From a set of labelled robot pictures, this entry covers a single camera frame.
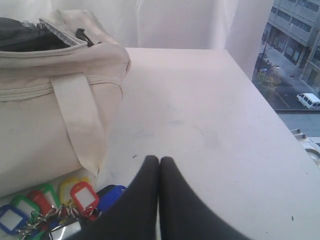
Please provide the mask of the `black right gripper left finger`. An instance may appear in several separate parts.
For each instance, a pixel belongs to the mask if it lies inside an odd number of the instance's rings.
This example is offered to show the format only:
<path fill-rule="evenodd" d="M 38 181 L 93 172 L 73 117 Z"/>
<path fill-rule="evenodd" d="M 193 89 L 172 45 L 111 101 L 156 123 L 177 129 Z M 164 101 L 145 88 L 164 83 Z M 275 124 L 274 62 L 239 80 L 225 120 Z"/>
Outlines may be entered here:
<path fill-rule="evenodd" d="M 155 240 L 159 159 L 147 155 L 119 200 L 69 240 Z"/>

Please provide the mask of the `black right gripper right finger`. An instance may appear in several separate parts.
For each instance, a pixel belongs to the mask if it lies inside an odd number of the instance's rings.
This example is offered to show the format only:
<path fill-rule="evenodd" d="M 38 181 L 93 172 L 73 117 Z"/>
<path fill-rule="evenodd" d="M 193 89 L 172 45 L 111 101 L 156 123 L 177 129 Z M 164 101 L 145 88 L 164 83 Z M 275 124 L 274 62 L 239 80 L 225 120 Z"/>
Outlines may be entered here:
<path fill-rule="evenodd" d="M 197 196 L 174 159 L 159 165 L 159 225 L 163 240 L 247 240 Z"/>

